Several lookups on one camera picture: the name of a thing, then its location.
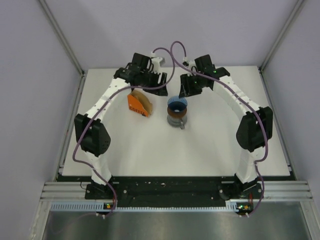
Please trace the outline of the blue plastic coffee dripper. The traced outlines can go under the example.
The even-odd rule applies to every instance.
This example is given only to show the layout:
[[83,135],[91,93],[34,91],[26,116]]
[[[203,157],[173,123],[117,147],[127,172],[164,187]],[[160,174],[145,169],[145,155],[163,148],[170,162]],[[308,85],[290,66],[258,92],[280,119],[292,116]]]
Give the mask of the blue plastic coffee dripper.
[[184,105],[185,107],[187,107],[188,106],[188,101],[186,100],[186,98],[185,97],[179,97],[179,96],[177,96],[177,95],[175,95],[175,96],[172,96],[172,97],[170,97],[169,98],[169,100],[167,101],[167,105],[168,106],[175,106],[175,105]]

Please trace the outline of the orange coffee filter box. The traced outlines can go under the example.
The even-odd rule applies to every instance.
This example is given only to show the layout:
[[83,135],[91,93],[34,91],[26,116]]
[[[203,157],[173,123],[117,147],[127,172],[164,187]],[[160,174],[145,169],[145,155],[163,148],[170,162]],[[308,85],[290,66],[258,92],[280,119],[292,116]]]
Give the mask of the orange coffee filter box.
[[133,90],[127,96],[129,110],[140,114],[144,117],[150,117],[153,113],[153,104],[149,101],[146,95],[142,92]]

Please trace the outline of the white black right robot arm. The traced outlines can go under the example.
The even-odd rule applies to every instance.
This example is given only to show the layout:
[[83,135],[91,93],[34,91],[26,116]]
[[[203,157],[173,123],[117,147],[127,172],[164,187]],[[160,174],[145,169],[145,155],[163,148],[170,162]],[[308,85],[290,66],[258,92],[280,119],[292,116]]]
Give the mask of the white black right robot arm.
[[268,155],[268,141],[273,136],[273,111],[251,100],[236,85],[226,68],[215,67],[209,55],[192,61],[184,58],[180,66],[187,72],[180,76],[179,97],[200,95],[203,88],[210,88],[239,119],[235,137],[241,153],[235,175],[240,181],[233,185],[233,192],[237,197],[245,198],[252,191],[250,183],[259,176],[258,163]]

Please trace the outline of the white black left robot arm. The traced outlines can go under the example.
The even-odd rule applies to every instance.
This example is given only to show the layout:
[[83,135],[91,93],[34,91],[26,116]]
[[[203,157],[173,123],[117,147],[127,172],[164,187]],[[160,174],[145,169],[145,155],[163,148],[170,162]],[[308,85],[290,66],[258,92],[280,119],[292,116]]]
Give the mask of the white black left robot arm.
[[85,152],[82,161],[91,169],[91,179],[98,184],[96,192],[102,198],[109,198],[114,187],[109,183],[112,173],[108,167],[106,152],[111,144],[107,123],[123,100],[135,89],[142,89],[156,96],[167,96],[167,84],[171,80],[161,71],[165,63],[163,57],[146,56],[135,53],[125,67],[117,69],[111,82],[99,100],[85,113],[74,118],[76,146],[72,153],[74,162],[78,162],[76,153]]

